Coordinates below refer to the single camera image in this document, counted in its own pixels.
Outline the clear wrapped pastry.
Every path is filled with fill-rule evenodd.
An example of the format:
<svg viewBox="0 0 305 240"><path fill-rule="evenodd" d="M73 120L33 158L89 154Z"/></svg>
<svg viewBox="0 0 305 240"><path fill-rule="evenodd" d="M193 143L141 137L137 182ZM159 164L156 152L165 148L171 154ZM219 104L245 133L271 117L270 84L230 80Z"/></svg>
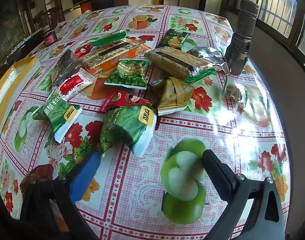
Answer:
<svg viewBox="0 0 305 240"><path fill-rule="evenodd" d="M234 101L240 113L259 127L271 124L270 102L266 91L226 77L221 97Z"/></svg>

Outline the grey foil snack bag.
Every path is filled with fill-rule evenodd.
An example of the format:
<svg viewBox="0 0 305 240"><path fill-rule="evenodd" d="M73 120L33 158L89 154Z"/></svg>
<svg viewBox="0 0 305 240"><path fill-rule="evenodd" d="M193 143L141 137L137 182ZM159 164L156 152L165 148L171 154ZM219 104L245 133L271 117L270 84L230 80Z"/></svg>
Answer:
<svg viewBox="0 0 305 240"><path fill-rule="evenodd" d="M66 79L76 74L81 67L81 60L68 49L55 64L51 74L52 90L56 90Z"/></svg>

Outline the pink label jar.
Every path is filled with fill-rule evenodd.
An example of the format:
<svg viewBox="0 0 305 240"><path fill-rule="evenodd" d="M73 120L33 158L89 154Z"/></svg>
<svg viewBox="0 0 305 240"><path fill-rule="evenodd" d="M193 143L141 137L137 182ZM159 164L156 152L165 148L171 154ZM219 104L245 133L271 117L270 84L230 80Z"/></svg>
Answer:
<svg viewBox="0 0 305 240"><path fill-rule="evenodd" d="M43 36L44 44L46 46L50 46L57 41L57 35L55 30L49 30Z"/></svg>

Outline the orange cracker pack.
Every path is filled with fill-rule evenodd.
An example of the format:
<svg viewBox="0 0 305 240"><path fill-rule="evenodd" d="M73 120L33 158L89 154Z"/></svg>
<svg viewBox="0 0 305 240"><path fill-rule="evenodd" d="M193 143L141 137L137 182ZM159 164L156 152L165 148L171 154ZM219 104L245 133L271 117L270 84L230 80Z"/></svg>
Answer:
<svg viewBox="0 0 305 240"><path fill-rule="evenodd" d="M83 56L81 58L81 66L94 76L99 76L116 67L121 59L143 56L150 49L151 47L143 43L124 38L100 46L95 51Z"/></svg>

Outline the floral plastic tablecloth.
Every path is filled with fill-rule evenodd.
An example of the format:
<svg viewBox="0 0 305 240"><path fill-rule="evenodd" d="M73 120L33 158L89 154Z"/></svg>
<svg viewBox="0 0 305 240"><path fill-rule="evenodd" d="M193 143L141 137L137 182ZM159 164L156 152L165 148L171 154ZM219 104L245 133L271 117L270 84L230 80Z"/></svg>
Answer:
<svg viewBox="0 0 305 240"><path fill-rule="evenodd" d="M59 41L31 51L40 69L15 100L0 137L0 194L7 211L20 216L20 183L33 168L51 164L54 175L67 174L99 142L104 115L100 106L112 86L104 84L106 75L93 86L76 94L71 102L82 113L64 136L54 141L48 121L31 119L31 112L47 100L50 76L68 49L84 53L88 44L105 34L129 29L132 40L154 48L169 29L185 31L199 47L225 51L233 31L221 16L170 5L128 5L89 12L59 23ZM263 88L270 102L271 124L259 127L240 113L230 99L221 97L226 77L246 85ZM108 152L77 207L101 239L202 239L223 213L226 202L204 176L201 201L203 211L192 217L164 214L165 193L162 174L178 171L192 146L211 149L235 173L246 178L275 180L283 218L290 205L290 162L279 114L252 62L239 76L217 73L194 85L184 111L165 115L142 157L125 145Z"/></svg>

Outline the dark green chip packet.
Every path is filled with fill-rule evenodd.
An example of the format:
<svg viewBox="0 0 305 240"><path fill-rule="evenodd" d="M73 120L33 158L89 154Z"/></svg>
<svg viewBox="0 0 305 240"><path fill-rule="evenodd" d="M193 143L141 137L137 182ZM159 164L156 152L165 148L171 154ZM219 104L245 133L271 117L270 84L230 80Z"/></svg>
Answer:
<svg viewBox="0 0 305 240"><path fill-rule="evenodd" d="M188 37L189 33L185 31L177 31L175 29L169 29L163 36L156 48L172 47L181 50L183 42Z"/></svg>

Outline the green garlic pea packet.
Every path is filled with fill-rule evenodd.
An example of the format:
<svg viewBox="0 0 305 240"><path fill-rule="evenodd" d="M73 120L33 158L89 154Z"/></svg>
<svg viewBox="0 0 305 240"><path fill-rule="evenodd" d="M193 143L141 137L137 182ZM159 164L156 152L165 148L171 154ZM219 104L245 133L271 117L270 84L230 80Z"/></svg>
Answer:
<svg viewBox="0 0 305 240"><path fill-rule="evenodd" d="M121 59L117 64L117 68L110 74L104 84L146 90L147 81L144 76L144 70L150 65L151 63L148 60Z"/></svg>

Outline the dark red foil packet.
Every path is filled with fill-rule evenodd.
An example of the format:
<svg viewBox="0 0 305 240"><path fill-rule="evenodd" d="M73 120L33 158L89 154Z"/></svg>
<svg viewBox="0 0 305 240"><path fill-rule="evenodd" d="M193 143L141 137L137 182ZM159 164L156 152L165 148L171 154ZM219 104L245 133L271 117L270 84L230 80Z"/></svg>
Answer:
<svg viewBox="0 0 305 240"><path fill-rule="evenodd" d="M31 170L21 181L20 189L22 195L25 194L29 184L33 184L36 181L44 182L53 179L54 168L51 164L39 165Z"/></svg>

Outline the black stripe cracker pack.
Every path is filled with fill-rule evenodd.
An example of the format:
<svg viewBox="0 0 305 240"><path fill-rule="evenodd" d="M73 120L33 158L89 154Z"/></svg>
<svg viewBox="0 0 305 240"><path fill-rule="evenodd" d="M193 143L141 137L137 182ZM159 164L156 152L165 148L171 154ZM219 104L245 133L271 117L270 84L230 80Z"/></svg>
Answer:
<svg viewBox="0 0 305 240"><path fill-rule="evenodd" d="M144 56L153 65L188 84L196 83L210 75L216 75L216 70L211 62L172 47L152 49Z"/></svg>

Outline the silver foil snack bag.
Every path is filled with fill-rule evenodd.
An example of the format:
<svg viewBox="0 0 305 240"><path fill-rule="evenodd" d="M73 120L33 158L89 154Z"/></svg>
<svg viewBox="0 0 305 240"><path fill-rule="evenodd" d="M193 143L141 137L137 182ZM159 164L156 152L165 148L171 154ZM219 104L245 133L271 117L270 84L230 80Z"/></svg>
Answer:
<svg viewBox="0 0 305 240"><path fill-rule="evenodd" d="M211 47L196 47L187 51L187 53L210 63L216 72L223 71L225 74L230 73L229 64L221 51Z"/></svg>

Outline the grey metal flashlight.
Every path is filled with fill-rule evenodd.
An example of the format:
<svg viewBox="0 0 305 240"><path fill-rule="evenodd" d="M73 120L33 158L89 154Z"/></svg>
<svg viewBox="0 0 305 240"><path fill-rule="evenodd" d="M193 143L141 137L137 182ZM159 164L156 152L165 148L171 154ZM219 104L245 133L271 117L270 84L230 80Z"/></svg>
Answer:
<svg viewBox="0 0 305 240"><path fill-rule="evenodd" d="M240 0L237 27L232 35L231 43L227 47L225 59L230 73L240 75L248 60L252 35L255 29L259 6L250 0Z"/></svg>

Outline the green pea packet yellow logo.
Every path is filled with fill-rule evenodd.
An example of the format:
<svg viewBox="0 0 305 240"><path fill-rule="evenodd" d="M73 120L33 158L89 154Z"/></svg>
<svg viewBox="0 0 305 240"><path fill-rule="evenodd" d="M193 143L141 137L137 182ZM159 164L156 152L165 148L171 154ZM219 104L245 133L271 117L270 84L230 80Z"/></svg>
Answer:
<svg viewBox="0 0 305 240"><path fill-rule="evenodd" d="M124 143L133 155L142 157L153 137L157 113L152 106L121 106L105 113L100 134L99 152Z"/></svg>

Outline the red white sachet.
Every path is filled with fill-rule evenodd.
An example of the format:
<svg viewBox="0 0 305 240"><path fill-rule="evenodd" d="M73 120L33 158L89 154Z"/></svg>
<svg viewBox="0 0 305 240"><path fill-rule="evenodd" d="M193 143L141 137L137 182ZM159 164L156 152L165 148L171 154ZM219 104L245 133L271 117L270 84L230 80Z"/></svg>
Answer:
<svg viewBox="0 0 305 240"><path fill-rule="evenodd" d="M54 91L60 98L68 101L75 94L92 85L94 81L95 76L80 68L77 73L65 78L58 86L54 86Z"/></svg>

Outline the gold woven snack packet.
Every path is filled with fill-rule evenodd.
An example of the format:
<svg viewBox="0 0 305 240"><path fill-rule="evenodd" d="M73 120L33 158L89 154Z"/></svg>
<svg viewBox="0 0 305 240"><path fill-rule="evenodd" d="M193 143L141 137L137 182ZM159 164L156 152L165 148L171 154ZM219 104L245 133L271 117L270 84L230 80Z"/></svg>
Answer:
<svg viewBox="0 0 305 240"><path fill-rule="evenodd" d="M151 82L150 85L154 94L159 97L159 115L185 110L194 90L192 85L176 77L165 77Z"/></svg>

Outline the green end cracker pack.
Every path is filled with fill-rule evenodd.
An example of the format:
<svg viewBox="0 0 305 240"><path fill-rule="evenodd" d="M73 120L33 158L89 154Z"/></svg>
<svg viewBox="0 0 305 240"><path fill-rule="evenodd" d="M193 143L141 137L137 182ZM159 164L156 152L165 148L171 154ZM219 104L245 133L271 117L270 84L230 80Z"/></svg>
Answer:
<svg viewBox="0 0 305 240"><path fill-rule="evenodd" d="M100 47L112 42L116 42L119 40L122 40L123 38L125 38L127 36L129 32L129 29L125 29L125 30L118 30L115 31L113 33L104 35L102 37L100 37L99 39L95 40L92 42L92 46L93 47Z"/></svg>

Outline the yellow rimmed white tray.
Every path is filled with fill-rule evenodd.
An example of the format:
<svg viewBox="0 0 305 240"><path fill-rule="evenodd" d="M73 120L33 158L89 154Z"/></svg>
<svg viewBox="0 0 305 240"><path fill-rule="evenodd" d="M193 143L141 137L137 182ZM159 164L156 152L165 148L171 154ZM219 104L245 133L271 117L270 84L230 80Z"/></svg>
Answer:
<svg viewBox="0 0 305 240"><path fill-rule="evenodd" d="M0 135L15 100L40 66L38 57L28 57L15 62L0 79Z"/></svg>

